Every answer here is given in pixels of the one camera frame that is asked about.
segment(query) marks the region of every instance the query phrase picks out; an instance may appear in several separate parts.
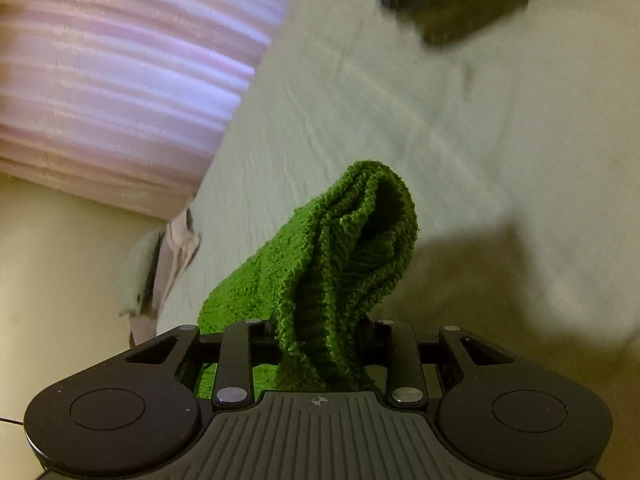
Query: green knitted fabric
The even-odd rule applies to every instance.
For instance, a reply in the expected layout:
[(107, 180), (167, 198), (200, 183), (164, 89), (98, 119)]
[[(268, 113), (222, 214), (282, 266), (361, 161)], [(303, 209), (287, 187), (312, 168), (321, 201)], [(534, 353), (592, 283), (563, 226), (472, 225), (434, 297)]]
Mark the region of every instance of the green knitted fabric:
[[(417, 232), (402, 180), (380, 162), (357, 162), (215, 288), (202, 305), (200, 330), (274, 315), (284, 357), (277, 370), (254, 368), (256, 390), (370, 388), (354, 330), (400, 280)], [(212, 369), (203, 375), (200, 396), (210, 396), (213, 377)]]

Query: gray ridged surface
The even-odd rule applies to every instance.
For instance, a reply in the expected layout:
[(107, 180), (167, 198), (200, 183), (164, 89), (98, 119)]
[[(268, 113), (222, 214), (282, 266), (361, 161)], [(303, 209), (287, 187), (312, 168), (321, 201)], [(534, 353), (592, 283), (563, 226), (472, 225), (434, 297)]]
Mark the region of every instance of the gray ridged surface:
[(322, 396), (318, 406), (318, 394), (268, 392), (250, 410), (217, 415), (192, 449), (136, 480), (495, 478), (453, 457), (420, 415), (392, 412), (370, 392)]

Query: curtain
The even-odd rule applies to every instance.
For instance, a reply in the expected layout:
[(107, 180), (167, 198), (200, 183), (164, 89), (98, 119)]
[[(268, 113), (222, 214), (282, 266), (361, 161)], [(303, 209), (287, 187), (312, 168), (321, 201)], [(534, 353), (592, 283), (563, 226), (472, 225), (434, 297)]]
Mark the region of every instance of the curtain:
[(0, 0), (0, 171), (169, 219), (290, 0)]

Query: curtain fold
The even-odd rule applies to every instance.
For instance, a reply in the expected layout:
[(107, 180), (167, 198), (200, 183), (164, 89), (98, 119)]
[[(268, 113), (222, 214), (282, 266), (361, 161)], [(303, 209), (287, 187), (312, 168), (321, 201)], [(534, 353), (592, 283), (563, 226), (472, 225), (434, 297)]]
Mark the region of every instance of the curtain fold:
[(290, 0), (0, 0), (0, 171), (169, 219)]

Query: beige wall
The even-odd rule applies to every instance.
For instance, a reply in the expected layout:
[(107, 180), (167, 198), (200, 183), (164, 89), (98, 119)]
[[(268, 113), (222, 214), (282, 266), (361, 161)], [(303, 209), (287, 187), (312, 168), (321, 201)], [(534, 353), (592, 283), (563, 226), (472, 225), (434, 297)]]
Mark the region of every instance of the beige wall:
[[(161, 223), (0, 174), (0, 417), (21, 421), (41, 389), (127, 349), (114, 273)], [(16, 435), (1, 426), (0, 449)], [(30, 471), (7, 466), (0, 478)]]

